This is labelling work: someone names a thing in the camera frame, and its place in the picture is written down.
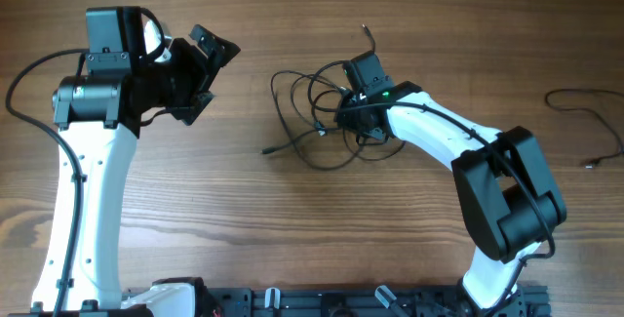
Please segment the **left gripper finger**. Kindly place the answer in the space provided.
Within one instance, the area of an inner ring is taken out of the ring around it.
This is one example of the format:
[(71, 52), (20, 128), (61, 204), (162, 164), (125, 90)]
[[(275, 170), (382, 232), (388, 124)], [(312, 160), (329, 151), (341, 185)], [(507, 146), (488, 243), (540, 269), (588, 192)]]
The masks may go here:
[(210, 91), (199, 93), (193, 96), (186, 106), (174, 107), (171, 114), (176, 120), (183, 122), (186, 126), (191, 126), (214, 97), (215, 95)]
[(200, 24), (194, 25), (189, 36), (207, 56), (211, 68), (224, 67), (241, 52), (238, 45), (216, 36)]

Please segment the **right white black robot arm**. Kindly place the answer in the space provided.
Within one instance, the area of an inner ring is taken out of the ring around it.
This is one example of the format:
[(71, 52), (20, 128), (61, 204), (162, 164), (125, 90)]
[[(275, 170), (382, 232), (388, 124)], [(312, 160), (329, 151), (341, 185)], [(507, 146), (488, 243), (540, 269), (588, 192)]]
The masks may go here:
[(566, 205), (535, 136), (474, 123), (435, 102), (416, 84), (395, 84), (379, 57), (343, 63), (350, 84), (335, 121), (356, 136), (415, 145), (452, 173), (465, 227), (476, 251), (460, 281), (473, 313), (494, 316), (517, 298), (518, 278), (534, 259), (551, 258)]

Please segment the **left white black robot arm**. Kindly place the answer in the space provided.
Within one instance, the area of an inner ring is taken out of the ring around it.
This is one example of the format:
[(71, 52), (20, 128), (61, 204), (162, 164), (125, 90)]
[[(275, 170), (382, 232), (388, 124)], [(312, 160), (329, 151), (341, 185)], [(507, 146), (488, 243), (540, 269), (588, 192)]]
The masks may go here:
[(33, 316), (217, 316), (200, 278), (156, 281), (125, 297), (118, 248), (125, 184), (141, 130), (169, 114), (191, 125), (211, 84), (239, 53), (203, 26), (168, 39), (141, 7), (91, 8), (89, 45), (53, 94), (46, 133), (59, 148), (58, 192)]

